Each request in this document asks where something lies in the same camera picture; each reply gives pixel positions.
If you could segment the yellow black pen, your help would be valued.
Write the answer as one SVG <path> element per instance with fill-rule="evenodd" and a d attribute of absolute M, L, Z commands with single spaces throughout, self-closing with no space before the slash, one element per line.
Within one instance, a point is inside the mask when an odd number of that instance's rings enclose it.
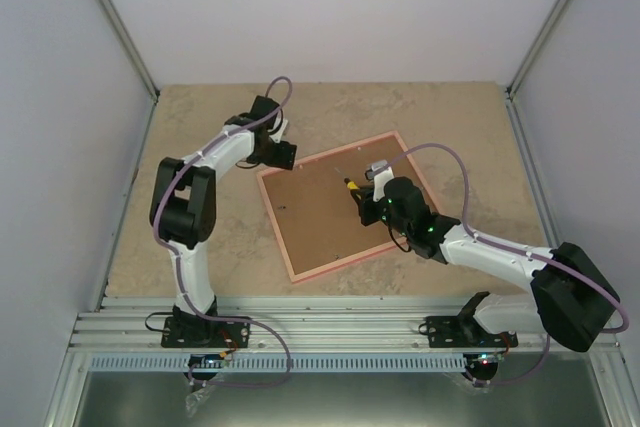
<path fill-rule="evenodd" d="M 342 178 L 346 188 L 348 189 L 350 195 L 358 199 L 359 198 L 359 186 L 352 181 L 346 174 L 344 174 L 338 167 L 335 167 L 334 170 L 338 173 L 338 175 Z"/>

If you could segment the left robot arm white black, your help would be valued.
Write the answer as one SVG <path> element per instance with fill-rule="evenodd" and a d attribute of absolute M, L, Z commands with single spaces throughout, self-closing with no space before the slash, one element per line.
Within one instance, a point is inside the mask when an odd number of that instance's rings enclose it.
<path fill-rule="evenodd" d="M 150 207 L 155 240 L 171 257 L 177 285 L 175 311 L 189 317 L 185 335 L 197 346 L 218 337 L 216 294 L 209 280 L 208 240 L 217 220 L 217 184 L 246 161 L 291 170 L 297 147 L 279 138 L 282 106 L 257 96 L 251 109 L 229 118 L 208 144 L 182 158 L 164 158 Z"/>

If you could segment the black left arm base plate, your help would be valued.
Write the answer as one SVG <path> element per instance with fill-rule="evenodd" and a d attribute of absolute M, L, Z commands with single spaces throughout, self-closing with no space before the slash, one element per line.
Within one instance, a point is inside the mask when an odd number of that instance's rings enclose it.
<path fill-rule="evenodd" d="M 163 348 L 217 348 L 234 350 L 246 348 L 250 325 L 246 322 L 209 322 L 201 318 L 166 319 L 160 345 Z"/>

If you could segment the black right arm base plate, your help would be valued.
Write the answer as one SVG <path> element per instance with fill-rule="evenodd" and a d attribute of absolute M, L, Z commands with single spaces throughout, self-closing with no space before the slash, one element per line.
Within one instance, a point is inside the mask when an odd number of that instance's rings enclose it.
<path fill-rule="evenodd" d="M 519 345 L 516 334 L 492 334 L 473 317 L 428 316 L 418 332 L 428 338 L 431 348 L 512 348 Z"/>

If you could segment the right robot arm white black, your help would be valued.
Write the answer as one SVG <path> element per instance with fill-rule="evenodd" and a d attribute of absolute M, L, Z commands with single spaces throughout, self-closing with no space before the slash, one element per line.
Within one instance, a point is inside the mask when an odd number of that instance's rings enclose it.
<path fill-rule="evenodd" d="M 528 247 L 474 231 L 430 209 L 420 189 L 390 172 L 373 184 L 348 182 L 362 225 L 382 223 L 405 253 L 441 264 L 469 267 L 500 278 L 526 298 L 478 293 L 458 316 L 458 332 L 481 346 L 506 331 L 546 333 L 563 347 L 586 352 L 605 332 L 620 297 L 579 246 Z"/>

